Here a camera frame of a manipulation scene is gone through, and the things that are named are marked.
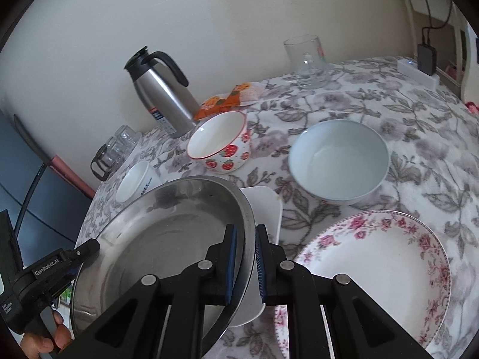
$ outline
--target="white power strip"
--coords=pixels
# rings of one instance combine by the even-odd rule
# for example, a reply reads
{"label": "white power strip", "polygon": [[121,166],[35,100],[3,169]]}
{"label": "white power strip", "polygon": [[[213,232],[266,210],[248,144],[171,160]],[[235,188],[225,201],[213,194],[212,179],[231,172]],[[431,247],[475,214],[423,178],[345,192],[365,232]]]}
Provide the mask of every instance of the white power strip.
{"label": "white power strip", "polygon": [[416,62],[408,59],[400,59],[398,61],[398,71],[401,74],[412,78],[417,83],[424,85],[429,90],[436,90],[439,87],[439,75],[427,75],[418,69]]}

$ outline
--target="floral plate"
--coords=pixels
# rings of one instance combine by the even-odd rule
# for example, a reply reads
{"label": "floral plate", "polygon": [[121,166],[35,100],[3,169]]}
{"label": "floral plate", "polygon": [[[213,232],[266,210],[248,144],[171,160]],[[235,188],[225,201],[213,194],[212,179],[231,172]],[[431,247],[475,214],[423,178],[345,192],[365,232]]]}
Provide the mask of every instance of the floral plate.
{"label": "floral plate", "polygon": [[[337,222],[295,262],[332,278],[348,274],[424,348],[444,319],[451,273],[444,248],[423,223],[395,211],[369,211]],[[275,310],[276,338],[289,359],[287,307]]]}

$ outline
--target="human hand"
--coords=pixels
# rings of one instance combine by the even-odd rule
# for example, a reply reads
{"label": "human hand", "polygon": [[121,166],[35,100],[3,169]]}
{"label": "human hand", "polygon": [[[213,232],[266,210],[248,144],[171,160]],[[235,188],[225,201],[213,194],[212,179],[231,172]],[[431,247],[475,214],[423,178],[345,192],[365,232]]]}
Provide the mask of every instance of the human hand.
{"label": "human hand", "polygon": [[[63,317],[57,311],[53,311],[53,318],[57,323],[57,330],[53,335],[53,339],[58,348],[63,349],[71,343],[71,333],[66,326],[63,325]],[[53,342],[45,337],[27,332],[23,335],[20,347],[28,359],[38,359],[39,354],[46,354],[53,351]]]}

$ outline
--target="pink object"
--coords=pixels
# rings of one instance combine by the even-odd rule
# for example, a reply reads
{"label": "pink object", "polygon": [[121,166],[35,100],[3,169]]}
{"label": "pink object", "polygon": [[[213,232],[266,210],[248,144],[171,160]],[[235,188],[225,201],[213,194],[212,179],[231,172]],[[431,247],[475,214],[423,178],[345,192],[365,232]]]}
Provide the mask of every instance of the pink object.
{"label": "pink object", "polygon": [[81,190],[91,199],[95,195],[95,191],[90,188],[78,175],[76,175],[68,165],[61,160],[59,156],[54,156],[51,163],[52,169],[55,170],[64,180]]}
{"label": "pink object", "polygon": [[447,66],[445,73],[453,79],[457,79],[457,69],[454,66]]}
{"label": "pink object", "polygon": [[477,105],[474,104],[472,101],[466,103],[466,106],[468,107],[469,112],[471,112],[473,115],[479,114],[479,109],[477,108]]}

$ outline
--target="pink floral rim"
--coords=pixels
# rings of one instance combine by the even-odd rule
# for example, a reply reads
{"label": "pink floral rim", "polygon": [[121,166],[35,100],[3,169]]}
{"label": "pink floral rim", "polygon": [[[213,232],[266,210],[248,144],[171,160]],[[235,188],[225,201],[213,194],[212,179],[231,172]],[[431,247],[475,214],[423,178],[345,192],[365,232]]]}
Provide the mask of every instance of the pink floral rim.
{"label": "pink floral rim", "polygon": [[[396,211],[368,211],[343,219],[327,228],[323,234],[316,236],[295,258],[295,262],[309,267],[314,258],[331,247],[339,246],[342,237],[353,235],[356,240],[368,237],[372,232],[387,232],[391,227],[403,230],[409,237],[408,245],[418,247],[421,259],[428,261],[430,287],[437,289],[437,296],[428,300],[425,309],[424,324],[416,341],[424,348],[433,340],[444,320],[451,294],[451,272],[444,248],[436,235],[418,219]],[[276,339],[283,356],[289,359],[289,341],[287,339],[287,307],[276,306]]]}

